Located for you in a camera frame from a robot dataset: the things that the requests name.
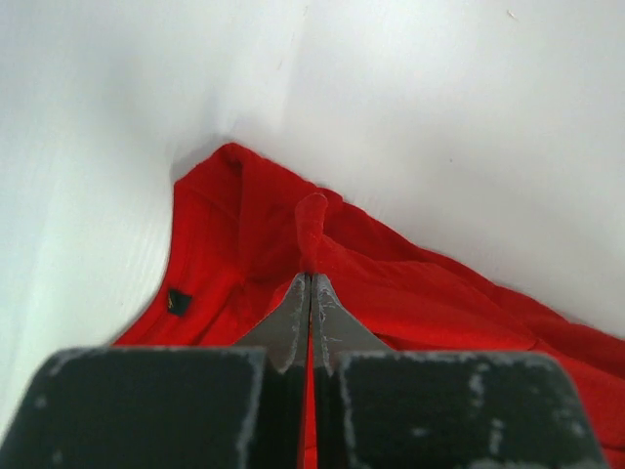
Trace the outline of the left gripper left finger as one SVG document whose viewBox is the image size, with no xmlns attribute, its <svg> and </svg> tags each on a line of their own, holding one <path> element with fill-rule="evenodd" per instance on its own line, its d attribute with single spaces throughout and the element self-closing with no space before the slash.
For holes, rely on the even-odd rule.
<svg viewBox="0 0 625 469">
<path fill-rule="evenodd" d="M 311 279 L 229 347 L 61 350 L 34 374 L 5 468 L 300 468 Z"/>
</svg>

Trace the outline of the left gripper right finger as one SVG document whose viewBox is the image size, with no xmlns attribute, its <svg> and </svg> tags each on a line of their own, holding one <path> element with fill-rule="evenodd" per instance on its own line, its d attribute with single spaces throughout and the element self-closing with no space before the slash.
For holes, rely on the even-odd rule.
<svg viewBox="0 0 625 469">
<path fill-rule="evenodd" d="M 529 352 L 398 352 L 312 279 L 321 468 L 605 468 L 560 364 Z"/>
</svg>

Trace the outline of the red t-shirt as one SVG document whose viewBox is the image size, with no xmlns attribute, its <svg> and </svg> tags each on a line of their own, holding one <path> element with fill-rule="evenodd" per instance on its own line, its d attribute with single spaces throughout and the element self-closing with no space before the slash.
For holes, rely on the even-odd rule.
<svg viewBox="0 0 625 469">
<path fill-rule="evenodd" d="M 337 193 L 230 143 L 174 186 L 171 253 L 122 345 L 230 345 L 300 272 L 399 350 L 521 350 L 573 378 L 609 464 L 624 464 L 624 343 L 418 247 Z"/>
</svg>

